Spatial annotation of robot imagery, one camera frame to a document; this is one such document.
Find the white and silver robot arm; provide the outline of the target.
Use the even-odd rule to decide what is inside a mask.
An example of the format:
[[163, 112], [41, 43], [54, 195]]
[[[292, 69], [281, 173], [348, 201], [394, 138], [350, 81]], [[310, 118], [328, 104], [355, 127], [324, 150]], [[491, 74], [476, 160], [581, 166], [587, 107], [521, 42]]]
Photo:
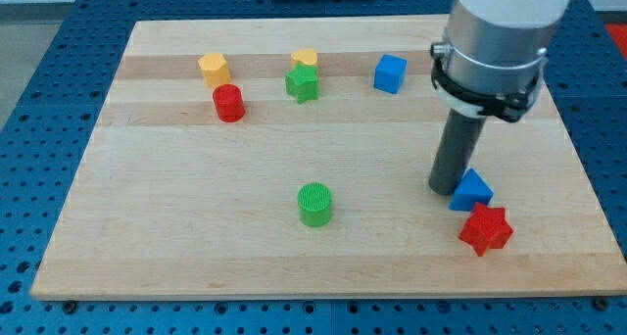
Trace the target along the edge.
[[570, 0], [454, 0], [431, 45], [432, 84], [471, 119], [519, 121], [535, 104], [547, 52]]

